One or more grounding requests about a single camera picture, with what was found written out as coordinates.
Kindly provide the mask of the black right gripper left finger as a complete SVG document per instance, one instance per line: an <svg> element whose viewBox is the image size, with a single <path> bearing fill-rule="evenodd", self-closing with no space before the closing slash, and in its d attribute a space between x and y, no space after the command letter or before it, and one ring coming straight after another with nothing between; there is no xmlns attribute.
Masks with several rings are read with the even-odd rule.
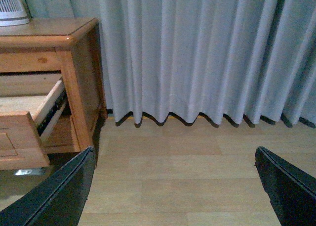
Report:
<svg viewBox="0 0 316 226"><path fill-rule="evenodd" d="M96 166L90 146L0 213L2 226L76 226Z"/></svg>

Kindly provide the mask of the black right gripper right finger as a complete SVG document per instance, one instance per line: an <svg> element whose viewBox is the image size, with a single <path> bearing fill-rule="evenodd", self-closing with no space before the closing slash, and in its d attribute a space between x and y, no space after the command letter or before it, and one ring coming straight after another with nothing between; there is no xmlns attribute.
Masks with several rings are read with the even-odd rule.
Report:
<svg viewBox="0 0 316 226"><path fill-rule="evenodd" d="M316 224L316 179L265 147L255 152L262 186L282 226Z"/></svg>

